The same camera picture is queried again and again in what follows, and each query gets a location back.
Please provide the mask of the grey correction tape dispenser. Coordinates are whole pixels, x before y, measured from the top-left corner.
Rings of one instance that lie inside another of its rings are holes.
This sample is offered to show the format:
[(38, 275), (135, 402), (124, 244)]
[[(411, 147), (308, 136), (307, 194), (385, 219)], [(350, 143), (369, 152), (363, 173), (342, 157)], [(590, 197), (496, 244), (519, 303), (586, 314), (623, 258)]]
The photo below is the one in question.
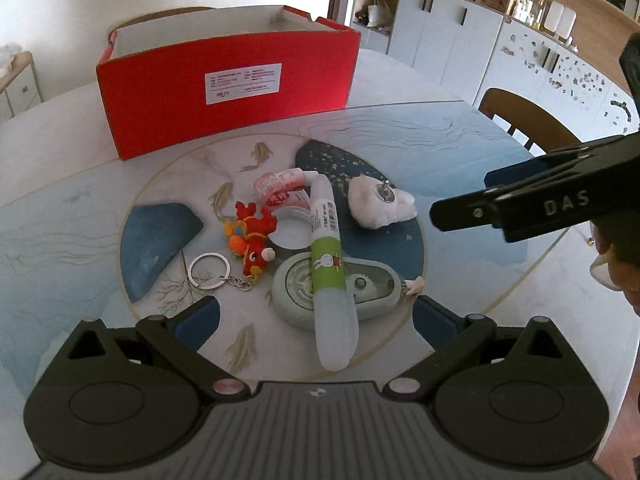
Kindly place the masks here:
[(332, 266), (329, 257), (309, 252), (286, 259), (272, 282), (277, 314), (303, 330), (314, 329), (315, 307), (337, 304), (365, 321), (393, 310), (400, 296), (400, 277), (385, 263), (346, 257)]

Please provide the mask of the white green tube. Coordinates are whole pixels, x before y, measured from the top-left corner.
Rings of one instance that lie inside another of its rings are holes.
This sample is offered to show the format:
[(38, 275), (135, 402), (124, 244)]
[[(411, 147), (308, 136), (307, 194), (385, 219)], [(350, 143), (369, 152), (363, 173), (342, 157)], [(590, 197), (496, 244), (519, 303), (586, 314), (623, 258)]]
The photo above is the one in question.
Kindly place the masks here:
[(314, 178), (310, 198), (314, 334), (321, 365), (338, 372), (348, 367), (358, 346), (357, 309), (346, 284), (337, 208), (327, 176)]

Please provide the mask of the red dragon plush keychain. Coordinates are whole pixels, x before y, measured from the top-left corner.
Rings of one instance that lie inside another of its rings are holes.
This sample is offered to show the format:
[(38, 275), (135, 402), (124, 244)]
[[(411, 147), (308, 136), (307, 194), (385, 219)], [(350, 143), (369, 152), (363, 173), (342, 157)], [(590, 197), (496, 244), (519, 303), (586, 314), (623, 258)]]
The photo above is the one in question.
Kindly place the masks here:
[[(224, 284), (248, 292), (276, 258), (276, 251), (269, 246), (269, 235), (277, 231), (278, 219), (267, 208), (258, 209), (256, 203), (244, 204), (238, 200), (234, 208), (235, 217), (224, 222), (224, 236), (230, 255), (242, 264), (242, 276), (238, 278), (231, 273), (230, 260), (221, 252), (204, 252), (186, 268), (190, 285), (202, 292), (210, 292)], [(193, 275), (194, 268), (206, 259), (219, 260), (224, 265), (224, 273), (210, 285), (199, 282)]]

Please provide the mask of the white round lid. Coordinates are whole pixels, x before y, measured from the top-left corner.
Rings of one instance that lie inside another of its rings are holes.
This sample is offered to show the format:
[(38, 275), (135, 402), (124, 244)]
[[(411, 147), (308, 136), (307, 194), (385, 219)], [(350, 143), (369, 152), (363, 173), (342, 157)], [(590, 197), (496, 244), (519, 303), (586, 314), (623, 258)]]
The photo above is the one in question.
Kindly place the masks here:
[(269, 234), (276, 246), (288, 250), (302, 250), (310, 245), (311, 221), (308, 209), (288, 206), (272, 213), (277, 229)]

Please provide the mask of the wooden chair right side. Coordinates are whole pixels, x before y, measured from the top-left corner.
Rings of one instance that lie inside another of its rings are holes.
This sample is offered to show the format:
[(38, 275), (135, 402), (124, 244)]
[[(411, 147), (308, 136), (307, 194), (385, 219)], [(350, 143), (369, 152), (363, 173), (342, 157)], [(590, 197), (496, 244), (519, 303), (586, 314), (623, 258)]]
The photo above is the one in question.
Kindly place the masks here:
[(489, 88), (480, 100), (478, 110), (489, 119), (498, 116), (505, 120), (509, 124), (510, 136), (515, 131), (523, 133), (527, 139), (526, 150), (537, 145), (549, 153), (580, 144), (578, 137), (562, 122), (534, 102), (510, 91)]

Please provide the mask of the red cardboard shoe box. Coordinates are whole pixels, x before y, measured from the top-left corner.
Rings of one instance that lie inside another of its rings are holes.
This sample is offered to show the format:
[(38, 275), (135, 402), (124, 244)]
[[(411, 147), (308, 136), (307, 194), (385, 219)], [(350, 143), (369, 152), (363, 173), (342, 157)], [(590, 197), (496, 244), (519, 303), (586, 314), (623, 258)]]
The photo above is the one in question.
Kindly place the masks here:
[(111, 33), (96, 66), (122, 159), (236, 128), (341, 110), (359, 32), (292, 6), (154, 18)]

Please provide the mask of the white drawer sideboard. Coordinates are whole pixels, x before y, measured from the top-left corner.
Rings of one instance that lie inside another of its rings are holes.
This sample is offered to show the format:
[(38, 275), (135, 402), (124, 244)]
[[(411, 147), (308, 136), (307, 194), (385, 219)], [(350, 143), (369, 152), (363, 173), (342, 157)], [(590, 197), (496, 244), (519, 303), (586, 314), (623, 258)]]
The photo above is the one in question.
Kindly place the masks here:
[(1, 122), (42, 103), (34, 60), (28, 51), (19, 53), (6, 76), (1, 78)]

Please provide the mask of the wooden chair behind box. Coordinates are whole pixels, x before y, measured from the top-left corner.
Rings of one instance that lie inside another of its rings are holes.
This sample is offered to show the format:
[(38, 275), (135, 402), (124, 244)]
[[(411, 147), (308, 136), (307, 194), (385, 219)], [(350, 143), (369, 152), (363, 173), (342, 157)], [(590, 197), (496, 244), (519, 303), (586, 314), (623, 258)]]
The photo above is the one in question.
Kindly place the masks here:
[(168, 9), (168, 10), (156, 11), (156, 12), (138, 15), (135, 18), (130, 18), (129, 20), (120, 22), (119, 24), (112, 26), (107, 32), (106, 39), (109, 44), (112, 44), (113, 42), (115, 42), (114, 35), (120, 28), (123, 28), (123, 27), (145, 23), (148, 21), (158, 20), (159, 18), (168, 18), (168, 16), (189, 14), (189, 13), (201, 12), (201, 11), (213, 10), (213, 9), (215, 8), (213, 8), (212, 6), (184, 6), (183, 8)]

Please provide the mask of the white wall cabinets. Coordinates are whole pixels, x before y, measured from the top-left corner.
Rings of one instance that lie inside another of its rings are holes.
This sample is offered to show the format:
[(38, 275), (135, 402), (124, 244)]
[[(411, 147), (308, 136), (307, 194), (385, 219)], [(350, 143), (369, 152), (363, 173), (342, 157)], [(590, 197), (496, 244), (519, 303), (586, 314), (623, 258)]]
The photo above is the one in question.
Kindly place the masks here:
[(634, 99), (596, 64), (469, 0), (399, 0), (390, 32), (365, 29), (361, 44), (472, 105), (492, 88), (522, 96), (582, 141), (639, 128)]

